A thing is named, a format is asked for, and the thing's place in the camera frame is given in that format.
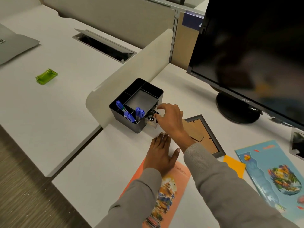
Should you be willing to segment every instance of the black desk organizer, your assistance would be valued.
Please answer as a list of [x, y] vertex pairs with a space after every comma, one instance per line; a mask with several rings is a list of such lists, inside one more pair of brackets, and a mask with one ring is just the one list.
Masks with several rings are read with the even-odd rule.
[[[142, 80], [136, 79], [128, 88], [126, 88], [110, 105], [110, 109], [117, 121], [121, 122], [135, 133], [140, 133], [146, 126], [145, 117], [150, 110], [154, 110], [161, 104], [164, 91], [156, 86]], [[135, 117], [135, 108], [140, 107], [145, 111], [145, 117], [139, 122], [130, 122], [124, 117], [123, 111], [116, 106], [116, 101], [120, 101], [125, 109]]]

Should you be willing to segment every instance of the green object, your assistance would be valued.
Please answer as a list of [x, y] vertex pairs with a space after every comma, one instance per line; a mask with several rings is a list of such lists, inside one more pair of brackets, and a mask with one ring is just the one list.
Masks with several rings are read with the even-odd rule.
[[36, 77], [36, 80], [40, 85], [44, 85], [44, 84], [48, 83], [50, 80], [52, 80], [54, 77], [56, 77], [57, 75], [58, 75], [58, 73], [56, 73], [55, 71], [53, 71], [51, 69], [48, 69], [43, 74], [38, 75]]

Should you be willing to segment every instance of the monitor stand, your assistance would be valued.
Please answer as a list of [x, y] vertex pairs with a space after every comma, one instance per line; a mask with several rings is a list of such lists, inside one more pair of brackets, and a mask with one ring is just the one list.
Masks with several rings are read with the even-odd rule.
[[225, 92], [219, 92], [216, 96], [216, 106], [226, 119], [238, 124], [253, 123], [257, 121], [262, 114], [261, 110]]

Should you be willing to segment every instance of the gray sleeve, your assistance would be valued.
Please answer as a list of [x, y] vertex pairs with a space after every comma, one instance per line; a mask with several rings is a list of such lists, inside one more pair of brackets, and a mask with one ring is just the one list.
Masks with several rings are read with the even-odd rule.
[[190, 146], [184, 153], [184, 161], [221, 228], [298, 228], [202, 144]]
[[141, 228], [155, 206], [161, 183], [158, 170], [145, 169], [139, 179], [132, 181], [124, 195], [110, 207], [107, 216], [95, 228]]

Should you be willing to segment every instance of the monitor screen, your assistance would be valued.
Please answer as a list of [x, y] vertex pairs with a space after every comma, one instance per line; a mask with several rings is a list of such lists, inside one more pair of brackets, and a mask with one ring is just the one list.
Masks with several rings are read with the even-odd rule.
[[300, 0], [210, 0], [188, 72], [304, 128]]

